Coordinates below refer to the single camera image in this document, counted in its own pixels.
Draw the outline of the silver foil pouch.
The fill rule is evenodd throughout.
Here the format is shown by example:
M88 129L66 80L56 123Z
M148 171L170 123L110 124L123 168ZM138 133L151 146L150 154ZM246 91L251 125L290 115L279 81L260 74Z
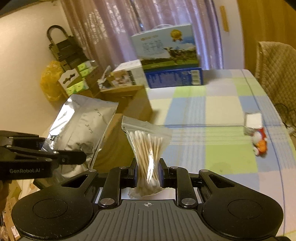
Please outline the silver foil pouch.
M71 95L53 122L42 150L83 151L86 161L81 165L60 165L52 177L35 181L48 187L92 168L117 107L117 102Z

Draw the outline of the box of green tissue packs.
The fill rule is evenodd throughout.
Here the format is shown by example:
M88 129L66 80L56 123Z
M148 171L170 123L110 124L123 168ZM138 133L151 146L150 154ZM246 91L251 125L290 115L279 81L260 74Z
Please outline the box of green tissue packs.
M95 97L100 92L98 85L100 73L96 61L88 60L64 72L58 83L66 97L73 94Z

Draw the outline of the clear plastic box white pad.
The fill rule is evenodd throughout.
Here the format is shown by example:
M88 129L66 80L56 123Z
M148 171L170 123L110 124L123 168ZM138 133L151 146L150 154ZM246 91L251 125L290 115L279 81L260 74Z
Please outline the clear plastic box white pad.
M263 127L262 114L245 113L244 114L244 134L251 136L256 130Z

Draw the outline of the blue milk carton box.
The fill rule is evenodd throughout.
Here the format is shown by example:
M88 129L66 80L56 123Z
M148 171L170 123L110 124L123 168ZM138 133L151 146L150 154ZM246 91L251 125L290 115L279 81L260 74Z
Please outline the blue milk carton box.
M191 24L154 28L131 41L150 88L203 85Z

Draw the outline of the black folding cart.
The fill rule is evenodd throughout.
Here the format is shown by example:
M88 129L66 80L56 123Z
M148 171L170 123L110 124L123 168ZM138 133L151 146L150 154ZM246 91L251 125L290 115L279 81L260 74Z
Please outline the black folding cart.
M65 40L55 43L51 37L53 29L59 29L65 36ZM52 25L47 30L47 38L50 41L49 49L57 61L60 62L64 71L76 68L78 65L88 61L89 59L83 52L73 36L69 36L67 32L59 25Z

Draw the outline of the checkered bed sheet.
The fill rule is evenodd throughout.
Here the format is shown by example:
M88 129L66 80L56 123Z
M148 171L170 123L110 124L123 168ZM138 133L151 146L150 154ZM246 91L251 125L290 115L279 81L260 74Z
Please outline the checkered bed sheet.
M295 240L295 147L276 109L249 70L205 70L201 86L147 91L156 125L173 130L163 158L191 173L208 169L264 193L283 208L279 230ZM267 153L255 156L246 113L260 113Z

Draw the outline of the wooden door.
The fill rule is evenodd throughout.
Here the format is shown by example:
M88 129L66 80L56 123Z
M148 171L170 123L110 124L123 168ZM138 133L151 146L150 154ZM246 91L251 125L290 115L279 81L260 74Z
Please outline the wooden door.
M237 2L244 41L245 69L256 68L256 48L260 41L281 42L295 48L295 10L286 1Z

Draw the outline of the quilted beige chair cover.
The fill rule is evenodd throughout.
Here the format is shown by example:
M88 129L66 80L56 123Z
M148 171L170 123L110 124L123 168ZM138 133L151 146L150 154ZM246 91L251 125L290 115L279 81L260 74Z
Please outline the quilted beige chair cover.
M255 78L285 127L295 132L295 48L281 42L258 42Z

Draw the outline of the bag of cotton swabs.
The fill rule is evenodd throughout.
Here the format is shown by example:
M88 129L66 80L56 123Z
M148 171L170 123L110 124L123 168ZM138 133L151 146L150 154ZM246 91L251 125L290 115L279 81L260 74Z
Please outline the bag of cotton swabs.
M137 185L129 191L130 198L141 198L163 190L159 183L159 160L171 142L173 131L147 121L124 116L121 128L137 162Z

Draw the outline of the white product box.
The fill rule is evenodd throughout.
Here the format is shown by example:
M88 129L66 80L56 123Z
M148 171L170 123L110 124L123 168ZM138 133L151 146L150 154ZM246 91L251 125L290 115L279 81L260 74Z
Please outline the white product box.
M140 60L121 63L113 70L112 84L115 87L143 85L148 88L147 79Z

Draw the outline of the brown cardboard box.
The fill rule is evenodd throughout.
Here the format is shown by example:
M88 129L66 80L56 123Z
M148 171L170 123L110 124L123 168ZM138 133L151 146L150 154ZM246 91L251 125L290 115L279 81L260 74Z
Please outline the brown cardboard box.
M142 85L102 90L99 97L118 103L93 165L99 173L107 173L115 167L129 166L134 158L125 128L121 125L131 126L141 121L150 121L153 111L147 91Z

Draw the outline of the pink curtain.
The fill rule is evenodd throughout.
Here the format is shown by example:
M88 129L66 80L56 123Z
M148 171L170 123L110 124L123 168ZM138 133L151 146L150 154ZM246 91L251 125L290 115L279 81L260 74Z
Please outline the pink curtain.
M74 37L101 69L137 59L130 37L157 26L191 23L203 69L222 69L212 1L62 1Z

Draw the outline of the yellow plastic bag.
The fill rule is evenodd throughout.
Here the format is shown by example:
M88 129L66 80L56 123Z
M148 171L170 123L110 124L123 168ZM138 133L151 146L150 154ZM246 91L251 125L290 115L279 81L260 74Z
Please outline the yellow plastic bag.
M49 102L57 102L63 97L59 79L64 73L60 62L51 61L41 75L40 87Z

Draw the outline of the red Doraemon figurine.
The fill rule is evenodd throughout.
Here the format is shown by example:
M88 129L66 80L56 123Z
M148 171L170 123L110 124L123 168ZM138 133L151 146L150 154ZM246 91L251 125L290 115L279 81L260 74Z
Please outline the red Doraemon figurine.
M267 136L264 128L255 130L252 134L253 151L256 156L265 155L267 152Z

